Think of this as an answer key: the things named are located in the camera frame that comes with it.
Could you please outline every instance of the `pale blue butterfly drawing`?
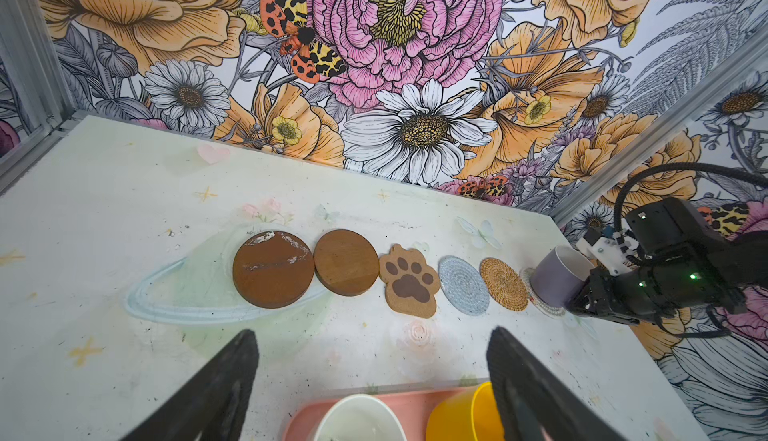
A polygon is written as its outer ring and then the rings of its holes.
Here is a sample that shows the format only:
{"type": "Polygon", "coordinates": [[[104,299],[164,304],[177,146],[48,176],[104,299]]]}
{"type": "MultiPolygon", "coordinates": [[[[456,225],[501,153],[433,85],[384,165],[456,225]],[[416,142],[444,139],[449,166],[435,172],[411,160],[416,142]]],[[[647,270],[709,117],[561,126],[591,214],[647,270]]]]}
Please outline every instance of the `pale blue butterfly drawing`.
{"type": "Polygon", "coordinates": [[[340,212],[339,211],[333,211],[332,213],[329,213],[325,206],[322,204],[318,204],[315,208],[315,216],[318,216],[320,219],[323,219],[326,223],[329,225],[332,225],[336,222],[337,219],[339,219],[340,212]]]}
{"type": "Polygon", "coordinates": [[[456,221],[462,225],[464,231],[472,235],[472,245],[474,247],[479,249],[485,247],[485,244],[490,244],[496,249],[502,249],[502,244],[493,236],[493,226],[491,226],[490,221],[484,220],[480,224],[480,229],[462,217],[456,217],[456,221]]]}

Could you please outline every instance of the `butterfly drawing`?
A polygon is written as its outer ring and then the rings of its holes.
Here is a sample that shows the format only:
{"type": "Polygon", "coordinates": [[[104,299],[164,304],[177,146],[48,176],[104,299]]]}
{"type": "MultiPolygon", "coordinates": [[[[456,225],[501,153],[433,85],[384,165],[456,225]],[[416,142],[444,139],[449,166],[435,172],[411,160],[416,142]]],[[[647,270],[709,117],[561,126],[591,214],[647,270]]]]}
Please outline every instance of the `butterfly drawing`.
{"type": "Polygon", "coordinates": [[[472,235],[472,245],[474,247],[479,249],[485,247],[485,244],[490,244],[496,249],[502,249],[502,244],[493,236],[493,226],[491,226],[491,223],[488,222],[488,220],[484,220],[480,224],[480,229],[473,226],[472,223],[462,217],[456,217],[456,221],[462,225],[464,231],[467,231],[472,235]]]}
{"type": "Polygon", "coordinates": [[[261,21],[275,38],[284,38],[280,55],[296,52],[290,65],[298,79],[310,84],[338,76],[346,64],[324,44],[311,26],[306,0],[261,0],[261,21]]]}
{"type": "Polygon", "coordinates": [[[318,204],[315,208],[315,215],[323,219],[329,225],[332,225],[339,218],[341,213],[339,211],[333,211],[329,213],[325,206],[318,204]]]}
{"type": "Polygon", "coordinates": [[[458,195],[464,197],[481,198],[484,194],[488,196],[501,196],[506,191],[509,179],[506,176],[497,174],[490,179],[470,180],[458,188],[458,195]]]}

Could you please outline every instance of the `star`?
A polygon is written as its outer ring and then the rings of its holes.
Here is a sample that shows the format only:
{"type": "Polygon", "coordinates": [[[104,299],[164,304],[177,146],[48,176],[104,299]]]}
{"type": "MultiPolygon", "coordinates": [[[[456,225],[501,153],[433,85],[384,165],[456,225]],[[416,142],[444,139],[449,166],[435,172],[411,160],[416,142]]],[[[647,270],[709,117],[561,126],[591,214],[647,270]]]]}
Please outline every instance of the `star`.
{"type": "Polygon", "coordinates": [[[16,250],[13,250],[10,253],[6,254],[5,256],[0,256],[0,266],[5,266],[6,264],[10,264],[14,261],[18,261],[26,257],[26,256],[23,256],[22,254],[15,254],[15,253],[16,253],[16,250]]]}
{"type": "Polygon", "coordinates": [[[104,350],[103,347],[91,347],[91,343],[93,342],[94,338],[89,337],[88,342],[85,343],[85,347],[79,348],[76,347],[72,351],[69,352],[69,357],[76,357],[78,358],[77,361],[74,362],[74,365],[76,367],[81,367],[85,364],[85,357],[89,354],[96,354],[100,353],[104,350]]]}
{"type": "Polygon", "coordinates": [[[204,193],[195,193],[195,194],[200,196],[203,199],[203,202],[205,202],[205,200],[208,199],[209,197],[216,197],[216,196],[218,196],[218,194],[213,194],[213,193],[210,192],[210,186],[205,188],[205,192],[204,193]]]}

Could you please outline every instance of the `coaster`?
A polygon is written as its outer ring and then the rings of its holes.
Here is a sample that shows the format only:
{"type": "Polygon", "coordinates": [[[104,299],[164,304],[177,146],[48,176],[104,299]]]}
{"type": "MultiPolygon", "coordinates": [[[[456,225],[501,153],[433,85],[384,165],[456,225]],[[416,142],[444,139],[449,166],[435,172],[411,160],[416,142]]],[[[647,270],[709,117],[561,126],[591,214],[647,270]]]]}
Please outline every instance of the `coaster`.
{"type": "Polygon", "coordinates": [[[533,288],[531,288],[531,275],[534,272],[534,268],[527,267],[523,269],[523,271],[520,272],[520,277],[523,280],[523,284],[525,284],[525,289],[528,290],[528,299],[531,301],[531,303],[536,306],[541,312],[546,314],[550,317],[562,317],[565,316],[565,308],[564,307],[552,307],[549,304],[542,301],[542,298],[536,294],[536,292],[533,291],[533,288]]]}
{"type": "Polygon", "coordinates": [[[312,251],[285,231],[265,231],[240,246],[232,265],[237,292],[258,307],[277,308],[298,301],[315,274],[312,251]]]}
{"type": "Polygon", "coordinates": [[[379,276],[379,255],[365,237],[353,231],[325,233],[315,245],[314,257],[317,278],[342,296],[363,294],[379,276]]]}
{"type": "Polygon", "coordinates": [[[456,256],[446,256],[438,264],[442,292],[462,313],[479,316],[488,309],[491,297],[485,281],[472,264],[456,256]]]}
{"type": "Polygon", "coordinates": [[[497,303],[512,311],[523,311],[528,307],[525,284],[504,261],[494,257],[485,258],[480,263],[480,276],[497,303]]]}
{"type": "Polygon", "coordinates": [[[386,283],[384,297],[393,311],[418,317],[435,315],[440,276],[421,251],[393,245],[389,254],[379,259],[379,275],[386,283]]]}

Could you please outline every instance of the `tray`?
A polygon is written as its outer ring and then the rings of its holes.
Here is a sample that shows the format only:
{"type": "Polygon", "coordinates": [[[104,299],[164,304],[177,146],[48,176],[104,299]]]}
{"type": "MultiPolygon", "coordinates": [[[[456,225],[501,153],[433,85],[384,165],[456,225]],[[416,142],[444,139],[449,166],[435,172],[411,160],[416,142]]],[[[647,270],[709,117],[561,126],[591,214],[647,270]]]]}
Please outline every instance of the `tray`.
{"type": "MultiPolygon", "coordinates": [[[[427,421],[432,410],[443,400],[465,390],[462,388],[435,389],[432,391],[411,391],[409,393],[391,393],[376,396],[397,416],[406,432],[408,441],[424,441],[427,421]]],[[[299,409],[283,434],[283,441],[309,441],[312,433],[331,406],[341,398],[323,399],[304,405],[299,409]]]]}

